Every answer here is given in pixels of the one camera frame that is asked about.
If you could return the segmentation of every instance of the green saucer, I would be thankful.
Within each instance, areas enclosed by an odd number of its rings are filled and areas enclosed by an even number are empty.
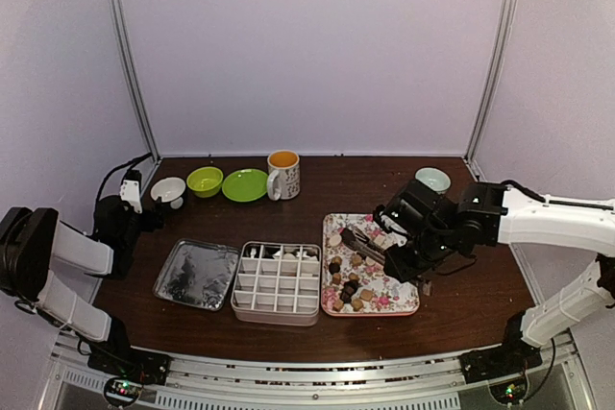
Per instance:
[[[262,170],[237,170],[222,183],[222,194],[234,202],[252,202],[266,193],[267,174]]]

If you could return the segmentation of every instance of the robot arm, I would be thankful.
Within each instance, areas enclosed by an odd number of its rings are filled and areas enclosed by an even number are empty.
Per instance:
[[[403,246],[387,249],[384,264],[384,271],[400,281],[436,268],[450,254],[470,256],[477,245],[531,242],[598,254],[559,293],[513,316],[500,347],[464,354],[467,382],[519,372],[528,363],[540,365],[540,347],[615,302],[615,201],[543,197],[506,181],[472,184],[456,204],[413,180],[387,206],[378,207],[374,218],[383,229],[401,228],[406,234]]]
[[[117,318],[80,298],[49,270],[52,257],[97,277],[124,278],[143,230],[161,227],[157,212],[135,208],[120,196],[99,201],[91,237],[58,219],[52,208],[9,210],[0,222],[0,290],[17,298],[15,306],[37,313],[59,328],[74,330],[90,345],[90,368],[121,375],[133,382],[161,384],[169,357],[135,350]],[[138,197],[138,188],[128,188]]]

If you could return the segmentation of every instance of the lime green bowl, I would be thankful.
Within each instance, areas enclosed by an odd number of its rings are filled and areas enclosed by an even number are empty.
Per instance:
[[[224,174],[215,167],[203,167],[193,171],[186,181],[188,188],[196,197],[213,197],[222,187]]]

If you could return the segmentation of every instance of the white wall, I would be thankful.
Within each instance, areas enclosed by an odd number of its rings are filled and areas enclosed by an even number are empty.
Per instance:
[[[615,197],[615,2],[519,0],[504,72],[480,144],[491,181],[541,192]],[[524,246],[545,296],[595,257]],[[574,329],[599,408],[613,408],[615,317],[604,309]]]
[[[460,155],[501,0],[123,3],[164,155]]]
[[[0,6],[0,217],[13,205],[51,206],[91,230],[100,180],[146,152],[108,1]],[[58,269],[80,293],[91,292],[92,279]],[[0,311],[0,408],[32,408],[56,332],[1,293]]]

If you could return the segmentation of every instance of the floral tray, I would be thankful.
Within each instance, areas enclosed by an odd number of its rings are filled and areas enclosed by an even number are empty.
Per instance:
[[[381,235],[385,238],[382,247],[387,248],[394,244],[402,244],[405,239],[396,234],[387,234],[374,223],[372,215],[333,213],[327,215],[323,222],[323,276],[321,305],[323,310],[331,316],[339,317],[363,317],[363,316],[409,316],[419,308],[419,292],[409,282],[401,283],[388,277],[382,271],[382,265],[373,262],[367,265],[361,264],[357,268],[351,266],[351,257],[355,254],[344,244],[332,246],[330,237],[338,234],[344,228],[354,227],[362,230],[370,239]],[[341,275],[342,284],[334,285],[332,275],[329,273],[329,263],[332,258],[342,258]],[[371,290],[374,293],[372,300],[364,301],[363,308],[355,312],[349,304],[345,304],[339,311],[333,309],[333,304],[339,298],[343,281],[348,280],[350,273],[359,276],[359,289],[355,297],[360,295],[361,290]]]

